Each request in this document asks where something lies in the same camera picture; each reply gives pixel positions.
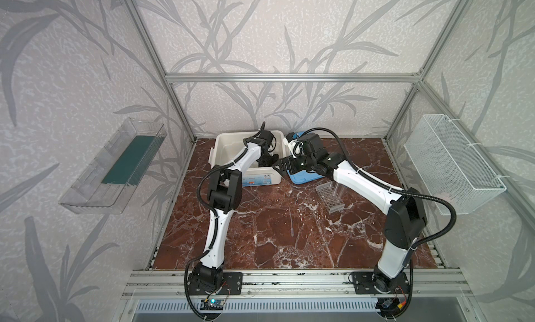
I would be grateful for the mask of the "green circuit board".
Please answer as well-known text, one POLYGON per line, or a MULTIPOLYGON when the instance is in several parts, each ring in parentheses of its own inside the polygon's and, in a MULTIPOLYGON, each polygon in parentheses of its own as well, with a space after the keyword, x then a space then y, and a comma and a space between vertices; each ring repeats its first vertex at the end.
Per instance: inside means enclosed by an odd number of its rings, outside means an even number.
POLYGON ((205 299, 202 300, 200 310, 219 311, 224 309, 224 299, 205 299))

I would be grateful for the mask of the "right circuit board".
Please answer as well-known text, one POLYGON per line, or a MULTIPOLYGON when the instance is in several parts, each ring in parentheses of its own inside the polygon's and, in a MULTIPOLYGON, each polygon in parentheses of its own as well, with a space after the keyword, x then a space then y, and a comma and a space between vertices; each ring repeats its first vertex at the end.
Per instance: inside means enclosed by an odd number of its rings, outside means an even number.
POLYGON ((400 301, 397 298, 380 299, 377 308, 386 312, 398 312, 405 307, 405 304, 405 301, 400 301))

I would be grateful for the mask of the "clear plastic pipette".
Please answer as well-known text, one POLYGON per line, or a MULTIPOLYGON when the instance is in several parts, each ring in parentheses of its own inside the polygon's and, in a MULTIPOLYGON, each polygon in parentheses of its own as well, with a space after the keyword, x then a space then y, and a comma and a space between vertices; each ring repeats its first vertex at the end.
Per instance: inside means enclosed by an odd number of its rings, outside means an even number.
POLYGON ((291 237, 293 238, 294 237, 294 228, 293 228, 293 216, 292 216, 291 208, 288 208, 288 218, 289 218, 289 221, 290 221, 290 233, 291 233, 291 237))

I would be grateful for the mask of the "clear test tube rack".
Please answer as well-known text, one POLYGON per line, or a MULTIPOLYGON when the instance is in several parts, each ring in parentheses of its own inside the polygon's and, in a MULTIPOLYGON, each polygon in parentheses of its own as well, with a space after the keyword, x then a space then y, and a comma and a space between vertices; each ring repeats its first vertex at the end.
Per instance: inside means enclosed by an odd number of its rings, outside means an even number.
POLYGON ((344 210, 345 203, 343 201, 343 196, 345 191, 345 185, 334 181, 316 187, 316 192, 329 213, 344 210))

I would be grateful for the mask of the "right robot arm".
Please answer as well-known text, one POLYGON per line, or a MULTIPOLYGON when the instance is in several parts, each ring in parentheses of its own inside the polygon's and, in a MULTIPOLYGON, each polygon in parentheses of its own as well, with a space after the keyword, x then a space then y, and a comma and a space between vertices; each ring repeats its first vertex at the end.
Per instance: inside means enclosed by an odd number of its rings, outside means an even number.
POLYGON ((329 152, 318 132, 319 128, 312 128, 301 135, 293 132, 286 135, 284 144, 291 154, 279 160, 274 167, 282 174, 293 175, 306 171, 329 178, 358 193, 386 215, 386 242, 371 281, 377 292, 388 294, 398 287, 405 267, 412 260, 412 253, 420 245, 440 238, 453 229, 457 221, 456 210, 444 199, 423 195, 414 188, 398 188, 367 173, 352 161, 339 137, 336 141, 340 152, 329 152), (428 223, 425 201, 446 207, 450 219, 439 232, 422 238, 422 231, 428 223))

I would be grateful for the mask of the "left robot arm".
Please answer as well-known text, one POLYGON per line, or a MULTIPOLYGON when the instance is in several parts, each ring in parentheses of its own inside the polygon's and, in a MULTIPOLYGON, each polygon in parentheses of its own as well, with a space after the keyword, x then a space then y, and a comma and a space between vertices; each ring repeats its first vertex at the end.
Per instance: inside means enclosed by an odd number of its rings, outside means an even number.
POLYGON ((192 285, 200 291, 215 294, 224 284, 224 246, 231 218, 242 200, 243 174, 254 164, 269 166, 279 159, 271 149, 275 136, 260 129, 242 140, 240 152, 223 165, 216 164, 196 189, 200 205, 210 211, 206 244, 201 256, 191 259, 185 269, 185 287, 192 285))

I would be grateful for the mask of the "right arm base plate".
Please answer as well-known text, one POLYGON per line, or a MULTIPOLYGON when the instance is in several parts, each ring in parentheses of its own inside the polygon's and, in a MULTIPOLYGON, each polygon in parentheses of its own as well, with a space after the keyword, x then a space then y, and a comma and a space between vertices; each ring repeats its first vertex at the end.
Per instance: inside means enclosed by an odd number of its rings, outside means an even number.
POLYGON ((396 290, 408 294, 410 290, 410 280, 404 272, 389 278, 381 272, 355 271, 350 274, 349 280, 356 294, 394 294, 396 290))

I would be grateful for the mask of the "blue plastic lid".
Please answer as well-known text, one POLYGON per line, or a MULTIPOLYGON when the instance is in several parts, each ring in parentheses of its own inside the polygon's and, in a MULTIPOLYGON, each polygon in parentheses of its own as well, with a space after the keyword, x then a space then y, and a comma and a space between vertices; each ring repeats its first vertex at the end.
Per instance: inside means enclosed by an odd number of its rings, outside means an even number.
MULTIPOLYGON (((303 132, 290 132, 286 135, 287 143, 290 141, 299 138, 303 132)), ((306 171, 300 171, 296 174, 291 174, 290 171, 287 171, 288 175, 291 179, 291 181, 296 185, 302 185, 304 183, 308 183, 311 181, 316 181, 318 179, 323 178, 321 175, 317 174, 316 172, 306 172, 306 171)))

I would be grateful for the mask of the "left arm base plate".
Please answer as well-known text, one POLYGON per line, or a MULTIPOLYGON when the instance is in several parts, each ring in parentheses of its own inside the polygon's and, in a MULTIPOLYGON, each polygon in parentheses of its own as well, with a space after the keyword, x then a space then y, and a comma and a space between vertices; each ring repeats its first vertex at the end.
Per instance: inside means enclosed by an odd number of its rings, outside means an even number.
POLYGON ((242 291, 242 273, 223 272, 215 276, 189 274, 185 291, 191 296, 200 295, 240 295, 242 291))

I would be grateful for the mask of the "white plastic bin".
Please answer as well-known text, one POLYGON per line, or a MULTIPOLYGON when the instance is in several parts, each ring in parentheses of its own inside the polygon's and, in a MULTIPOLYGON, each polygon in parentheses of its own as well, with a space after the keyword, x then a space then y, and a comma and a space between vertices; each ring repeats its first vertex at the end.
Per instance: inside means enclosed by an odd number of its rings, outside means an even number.
MULTIPOLYGON (((244 150, 243 139, 254 135, 252 132, 228 132, 217 136, 215 145, 210 149, 208 162, 211 167, 215 165, 224 165, 238 157, 244 150)), ((272 155, 277 154, 281 158, 290 155, 288 146, 284 144, 284 134, 279 130, 272 130, 271 133, 277 140, 273 142, 274 151, 272 155)), ((272 167, 259 167, 259 163, 254 161, 252 166, 242 174, 242 185, 244 187, 277 185, 281 183, 281 175, 272 167)))

